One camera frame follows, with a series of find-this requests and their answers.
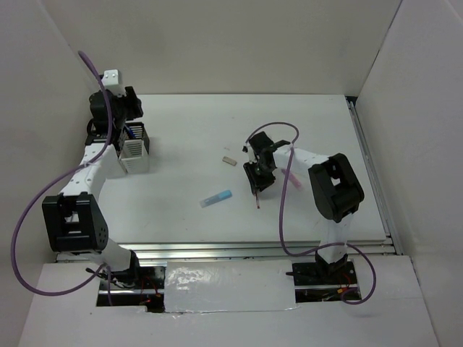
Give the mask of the blue ballpoint pen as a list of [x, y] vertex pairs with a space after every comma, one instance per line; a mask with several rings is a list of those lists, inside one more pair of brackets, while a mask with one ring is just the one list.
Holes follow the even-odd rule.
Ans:
[[124, 131], [125, 133], [127, 134], [127, 138], [129, 140], [136, 140], [137, 139], [137, 136], [135, 135], [135, 133], [130, 129], [129, 126], [125, 125], [124, 126]]

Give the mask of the purple highlighter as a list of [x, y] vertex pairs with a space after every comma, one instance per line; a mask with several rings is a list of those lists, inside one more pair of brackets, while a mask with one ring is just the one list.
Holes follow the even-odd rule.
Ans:
[[302, 183], [299, 181], [299, 179], [291, 172], [286, 169], [281, 169], [281, 172], [283, 175], [288, 176], [288, 181], [298, 190], [301, 190], [303, 188]]

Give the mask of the blue highlighter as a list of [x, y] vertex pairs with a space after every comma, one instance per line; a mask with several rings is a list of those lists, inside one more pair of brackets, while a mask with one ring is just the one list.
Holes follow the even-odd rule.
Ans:
[[232, 197], [232, 192], [230, 190], [225, 190], [222, 192], [219, 192], [211, 197], [205, 198], [204, 200], [200, 201], [200, 206], [201, 208], [205, 208], [211, 205], [214, 205], [218, 202], [227, 200]]

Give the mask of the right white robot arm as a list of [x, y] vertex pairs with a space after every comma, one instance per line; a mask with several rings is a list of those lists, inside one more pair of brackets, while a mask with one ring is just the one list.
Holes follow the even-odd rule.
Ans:
[[276, 180], [273, 172], [284, 171], [284, 186], [292, 174], [307, 176], [318, 212], [328, 221], [328, 231], [315, 251], [315, 274], [323, 283], [333, 283], [347, 263], [347, 233], [352, 216], [365, 198], [361, 184], [343, 153], [319, 155], [297, 148], [289, 141], [274, 142], [265, 132], [246, 140], [243, 165], [254, 195]]

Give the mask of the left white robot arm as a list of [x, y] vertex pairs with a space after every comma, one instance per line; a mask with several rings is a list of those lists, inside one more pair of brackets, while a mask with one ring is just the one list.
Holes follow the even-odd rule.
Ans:
[[114, 283], [135, 288], [143, 271], [136, 254], [109, 237], [109, 227], [98, 205], [108, 179], [145, 173], [149, 168], [150, 140], [142, 103], [133, 87], [118, 95], [107, 89], [90, 96], [92, 118], [87, 125], [81, 169], [58, 195], [42, 202], [51, 249], [81, 255], [111, 268]]

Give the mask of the grey eraser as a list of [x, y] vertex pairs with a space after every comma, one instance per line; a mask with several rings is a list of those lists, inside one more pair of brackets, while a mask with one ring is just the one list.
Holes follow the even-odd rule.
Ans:
[[229, 157], [227, 157], [227, 156], [224, 156], [224, 157], [222, 158], [222, 161], [225, 162], [225, 163], [227, 163], [227, 164], [229, 164], [229, 165], [231, 165], [231, 166], [236, 166], [236, 165], [237, 165], [237, 162], [236, 162], [234, 159], [229, 158]]

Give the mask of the white slatted organizer container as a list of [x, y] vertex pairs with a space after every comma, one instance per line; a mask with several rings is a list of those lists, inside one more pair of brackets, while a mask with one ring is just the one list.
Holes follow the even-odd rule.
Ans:
[[124, 131], [124, 141], [119, 162], [128, 174], [145, 174], [149, 171], [150, 138], [142, 122], [126, 123], [137, 136], [129, 140]]

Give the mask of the shiny white cover sheet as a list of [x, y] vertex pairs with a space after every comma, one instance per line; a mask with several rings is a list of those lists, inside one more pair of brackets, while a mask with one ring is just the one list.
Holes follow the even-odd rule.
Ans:
[[169, 262], [168, 313], [278, 312], [295, 309], [289, 260]]

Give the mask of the aluminium rail frame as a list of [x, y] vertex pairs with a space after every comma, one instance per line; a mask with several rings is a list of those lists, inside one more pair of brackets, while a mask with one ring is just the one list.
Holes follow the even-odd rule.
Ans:
[[[109, 236], [142, 261], [181, 258], [281, 256], [318, 244], [327, 222], [306, 176], [281, 199], [281, 174], [258, 195], [243, 170], [242, 146], [263, 127], [274, 141], [295, 141], [317, 154], [345, 154], [365, 192], [349, 240], [368, 254], [395, 253], [386, 213], [377, 201], [357, 126], [343, 95], [144, 95], [150, 136], [147, 173], [108, 180], [99, 207]], [[227, 156], [237, 162], [222, 161]], [[230, 190], [232, 197], [201, 208], [200, 201]]]

